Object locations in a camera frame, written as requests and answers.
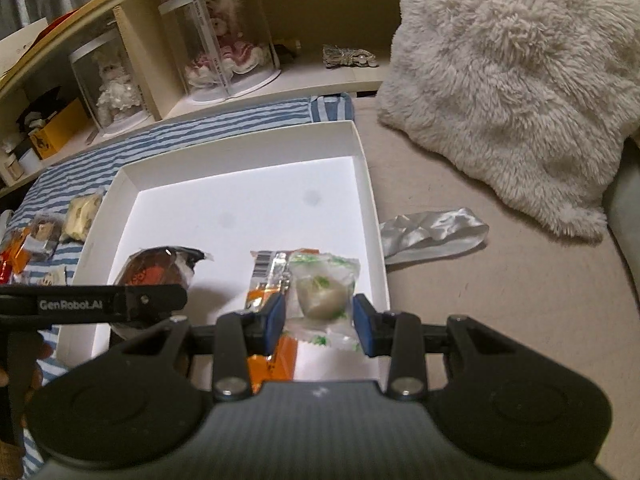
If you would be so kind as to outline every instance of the screw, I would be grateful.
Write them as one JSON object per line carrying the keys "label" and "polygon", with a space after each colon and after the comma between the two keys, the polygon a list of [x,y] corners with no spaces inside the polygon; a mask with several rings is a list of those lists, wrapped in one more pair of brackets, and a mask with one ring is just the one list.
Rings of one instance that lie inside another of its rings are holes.
{"label": "screw", "polygon": [[391,389],[402,396],[415,395],[424,388],[424,383],[415,377],[400,377],[391,383]]}
{"label": "screw", "polygon": [[216,390],[225,397],[241,394],[247,387],[247,382],[240,377],[225,377],[216,382]]}

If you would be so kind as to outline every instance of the barcode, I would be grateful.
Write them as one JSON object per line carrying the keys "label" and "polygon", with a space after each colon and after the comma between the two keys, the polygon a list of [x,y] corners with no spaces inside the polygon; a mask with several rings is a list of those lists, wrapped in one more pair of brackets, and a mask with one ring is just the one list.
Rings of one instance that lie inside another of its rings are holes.
{"label": "barcode", "polygon": [[269,275],[269,268],[271,267],[271,260],[273,259],[273,253],[271,251],[259,251],[255,257],[254,273],[252,278],[266,278]]}

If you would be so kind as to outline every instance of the orange snack package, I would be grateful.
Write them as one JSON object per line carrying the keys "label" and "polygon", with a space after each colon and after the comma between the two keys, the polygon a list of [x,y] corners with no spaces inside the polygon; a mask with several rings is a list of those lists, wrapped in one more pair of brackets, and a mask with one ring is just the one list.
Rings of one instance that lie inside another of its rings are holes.
{"label": "orange snack package", "polygon": [[9,246],[6,249],[8,261],[15,274],[20,274],[31,259],[31,253],[23,248],[24,241],[30,232],[31,228],[28,226],[22,231],[13,232]]}
{"label": "orange snack package", "polygon": [[[302,249],[310,254],[319,251]],[[245,308],[260,310],[271,294],[286,295],[291,284],[289,257],[294,251],[258,251],[254,256],[254,272],[246,295]],[[253,355],[247,359],[251,385],[256,393],[263,381],[290,381],[296,369],[298,342],[281,336],[272,356]]]}

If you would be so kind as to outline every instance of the white cardboard box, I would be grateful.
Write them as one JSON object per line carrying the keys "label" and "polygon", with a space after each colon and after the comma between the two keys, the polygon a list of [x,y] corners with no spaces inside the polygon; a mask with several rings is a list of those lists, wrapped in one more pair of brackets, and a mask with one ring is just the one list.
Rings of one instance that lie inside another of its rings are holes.
{"label": "white cardboard box", "polygon": [[42,18],[0,40],[0,79],[11,70],[22,54],[27,52],[38,34],[45,28],[47,28],[47,19]]}
{"label": "white cardboard box", "polygon": [[[356,284],[389,309],[367,162],[352,121],[304,124],[214,140],[121,168],[82,250],[75,285],[113,283],[129,255],[156,246],[213,255],[196,265],[183,313],[194,325],[242,309],[251,251],[317,248],[360,260]],[[57,358],[78,365],[108,347],[107,325],[64,326]],[[210,367],[193,382],[210,385]],[[299,380],[372,378],[383,362],[300,344]]]}

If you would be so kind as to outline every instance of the dark snack package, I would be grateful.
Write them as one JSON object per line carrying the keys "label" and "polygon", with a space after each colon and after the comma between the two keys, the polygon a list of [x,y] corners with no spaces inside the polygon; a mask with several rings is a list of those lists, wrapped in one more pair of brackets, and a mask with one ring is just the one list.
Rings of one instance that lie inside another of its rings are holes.
{"label": "dark snack package", "polygon": [[[127,259],[116,285],[181,285],[189,288],[194,267],[200,260],[210,256],[197,249],[187,247],[154,247],[144,249]],[[123,339],[136,336],[143,326],[132,328],[120,324],[111,325],[112,330]]]}

